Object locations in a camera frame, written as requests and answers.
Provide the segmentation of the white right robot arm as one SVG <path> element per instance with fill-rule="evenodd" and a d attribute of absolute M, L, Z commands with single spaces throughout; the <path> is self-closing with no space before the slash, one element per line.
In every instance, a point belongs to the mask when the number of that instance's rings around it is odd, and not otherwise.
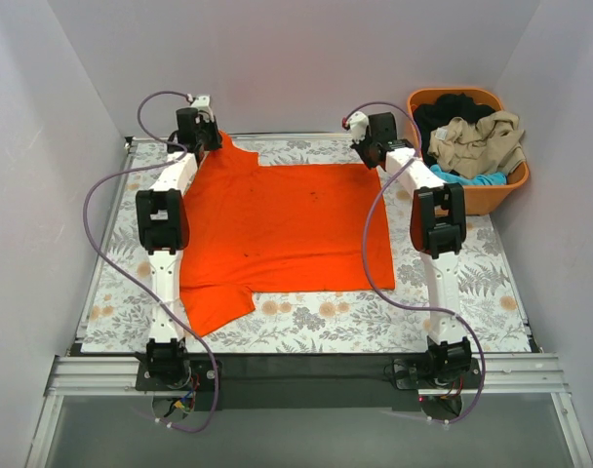
<path fill-rule="evenodd" d="M 418 150 L 397 138 L 392 113 L 352 112 L 343 121 L 351 133 L 351 148 L 369 169 L 390 175 L 412 196 L 410 238 L 419 253 L 427 284 L 429 313 L 427 350 L 407 374 L 414 381 L 429 380 L 448 387 L 471 368 L 467 330 L 455 313 L 460 309 L 458 258 L 466 239 L 464 189 L 446 183 L 422 161 Z"/>

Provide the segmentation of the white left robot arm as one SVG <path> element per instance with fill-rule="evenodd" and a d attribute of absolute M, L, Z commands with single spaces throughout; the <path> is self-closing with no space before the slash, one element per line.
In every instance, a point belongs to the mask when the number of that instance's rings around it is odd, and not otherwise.
<path fill-rule="evenodd" d="M 159 298 L 143 360 L 147 375 L 173 390 L 184 388 L 192 376 L 180 325 L 187 317 L 179 297 L 179 273 L 189 243 L 183 196 L 206 153 L 222 144 L 205 98 L 177 110 L 176 120 L 178 128 L 167 140 L 170 165 L 149 189 L 136 195 L 139 240 L 148 255 L 151 290 Z"/>

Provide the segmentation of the orange t shirt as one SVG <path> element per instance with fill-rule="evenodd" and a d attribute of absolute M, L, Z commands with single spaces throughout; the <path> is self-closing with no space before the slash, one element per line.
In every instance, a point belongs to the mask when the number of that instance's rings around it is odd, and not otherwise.
<path fill-rule="evenodd" d="M 229 135 L 183 198 L 180 298 L 205 336 L 254 311 L 254 293 L 396 286 L 379 175 L 362 164 L 263 166 Z"/>

